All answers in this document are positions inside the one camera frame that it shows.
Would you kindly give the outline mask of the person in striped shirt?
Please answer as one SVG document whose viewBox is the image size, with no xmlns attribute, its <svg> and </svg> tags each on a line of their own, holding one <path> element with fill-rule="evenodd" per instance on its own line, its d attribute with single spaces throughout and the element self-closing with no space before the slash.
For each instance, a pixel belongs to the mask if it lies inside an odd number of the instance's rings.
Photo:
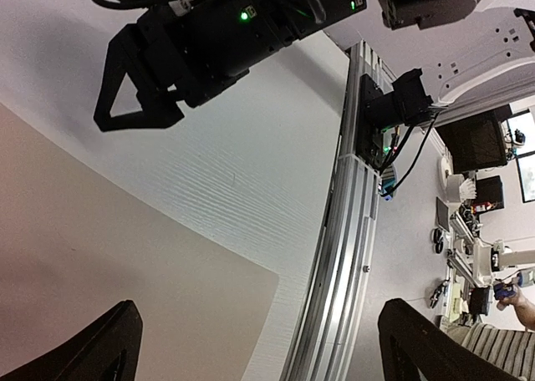
<svg viewBox="0 0 535 381">
<path fill-rule="evenodd" d="M 450 324 L 444 330 L 450 339 L 479 358 L 519 380 L 534 380 L 534 304 L 518 287 L 511 297 L 500 297 L 513 307 L 523 330 L 496 328 L 487 323 L 471 326 Z"/>
</svg>

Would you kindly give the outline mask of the background black monitor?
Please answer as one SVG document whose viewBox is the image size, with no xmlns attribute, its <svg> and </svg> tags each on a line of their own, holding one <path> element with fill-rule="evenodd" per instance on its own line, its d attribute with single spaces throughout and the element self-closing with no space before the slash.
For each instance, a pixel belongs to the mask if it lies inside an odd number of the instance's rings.
<svg viewBox="0 0 535 381">
<path fill-rule="evenodd" d="M 502 125 L 494 110 L 444 124 L 436 130 L 450 152 L 456 174 L 507 164 Z"/>
</svg>

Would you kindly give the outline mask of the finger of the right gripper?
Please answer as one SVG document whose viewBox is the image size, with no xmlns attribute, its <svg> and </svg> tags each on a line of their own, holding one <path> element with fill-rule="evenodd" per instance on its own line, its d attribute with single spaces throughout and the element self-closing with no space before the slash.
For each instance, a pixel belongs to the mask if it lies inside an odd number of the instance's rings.
<svg viewBox="0 0 535 381">
<path fill-rule="evenodd" d="M 100 131 L 164 130 L 184 119 L 171 93 L 157 84 L 143 62 L 145 47 L 135 24 L 110 40 L 94 109 Z"/>
</svg>

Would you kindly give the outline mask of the background workbench with clutter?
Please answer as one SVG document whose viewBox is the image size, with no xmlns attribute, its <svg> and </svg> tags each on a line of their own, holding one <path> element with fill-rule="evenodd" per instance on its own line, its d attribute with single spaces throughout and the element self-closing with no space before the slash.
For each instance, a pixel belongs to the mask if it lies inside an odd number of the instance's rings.
<svg viewBox="0 0 535 381">
<path fill-rule="evenodd" d="M 436 199 L 435 253 L 446 256 L 446 276 L 430 297 L 440 309 L 440 322 L 473 323 L 486 316 L 495 297 L 514 288 L 534 285 L 534 251 L 514 252 L 502 240 L 483 241 L 476 208 L 476 182 L 456 174 L 451 159 L 442 156 L 438 171 L 446 198 Z"/>
</svg>

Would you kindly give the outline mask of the beige file folder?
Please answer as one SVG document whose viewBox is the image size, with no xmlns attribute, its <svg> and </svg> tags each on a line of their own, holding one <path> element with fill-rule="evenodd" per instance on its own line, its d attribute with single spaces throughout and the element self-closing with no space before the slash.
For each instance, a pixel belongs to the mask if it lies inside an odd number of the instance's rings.
<svg viewBox="0 0 535 381">
<path fill-rule="evenodd" d="M 278 276 L 173 221 L 1 112 L 1 370 L 117 302 L 143 319 L 139 380 L 239 380 Z"/>
</svg>

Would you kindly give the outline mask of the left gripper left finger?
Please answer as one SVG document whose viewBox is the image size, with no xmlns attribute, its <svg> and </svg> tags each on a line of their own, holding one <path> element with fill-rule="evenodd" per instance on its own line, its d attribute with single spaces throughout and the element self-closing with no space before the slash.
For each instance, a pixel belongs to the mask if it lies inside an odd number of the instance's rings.
<svg viewBox="0 0 535 381">
<path fill-rule="evenodd" d="M 143 320 L 131 300 L 111 309 L 44 355 L 4 374 L 2 380 L 134 380 Z"/>
</svg>

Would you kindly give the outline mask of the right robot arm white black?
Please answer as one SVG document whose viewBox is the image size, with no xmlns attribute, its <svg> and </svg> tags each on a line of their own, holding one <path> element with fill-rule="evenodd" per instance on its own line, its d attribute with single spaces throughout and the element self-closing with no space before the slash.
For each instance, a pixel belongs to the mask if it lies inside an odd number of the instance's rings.
<svg viewBox="0 0 535 381">
<path fill-rule="evenodd" d="M 92 0 L 142 15 L 109 42 L 94 122 L 166 129 L 294 42 L 364 11 L 367 0 Z M 471 89 L 534 60 L 534 0 L 378 0 L 383 24 L 421 30 L 502 10 L 462 50 L 401 75 L 364 107 L 369 135 L 425 123 Z"/>
</svg>

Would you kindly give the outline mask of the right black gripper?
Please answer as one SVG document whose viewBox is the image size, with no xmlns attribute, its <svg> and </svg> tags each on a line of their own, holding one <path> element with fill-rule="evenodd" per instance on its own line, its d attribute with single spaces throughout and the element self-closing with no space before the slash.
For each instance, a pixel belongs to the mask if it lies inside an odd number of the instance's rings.
<svg viewBox="0 0 535 381">
<path fill-rule="evenodd" d="M 366 0 L 191 0 L 170 3 L 137 21 L 141 51 L 157 88 L 191 108 L 214 99 L 250 68 L 292 43 L 363 11 Z"/>
</svg>

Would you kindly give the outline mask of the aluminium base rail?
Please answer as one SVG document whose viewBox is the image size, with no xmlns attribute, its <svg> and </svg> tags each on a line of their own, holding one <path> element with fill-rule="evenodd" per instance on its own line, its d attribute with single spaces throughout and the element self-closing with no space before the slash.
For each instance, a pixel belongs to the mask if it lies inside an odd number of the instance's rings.
<svg viewBox="0 0 535 381">
<path fill-rule="evenodd" d="M 380 176 L 357 155 L 364 75 L 389 88 L 393 76 L 365 41 L 351 47 L 337 149 L 307 292 L 283 366 L 283 380 L 347 377 L 368 285 Z"/>
</svg>

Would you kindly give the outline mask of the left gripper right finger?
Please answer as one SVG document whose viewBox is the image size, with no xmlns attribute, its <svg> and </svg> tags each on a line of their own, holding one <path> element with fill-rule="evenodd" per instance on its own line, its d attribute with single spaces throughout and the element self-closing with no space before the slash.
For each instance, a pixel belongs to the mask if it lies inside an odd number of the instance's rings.
<svg viewBox="0 0 535 381">
<path fill-rule="evenodd" d="M 408 302 L 387 301 L 378 319 L 386 380 L 514 380 L 463 348 Z"/>
</svg>

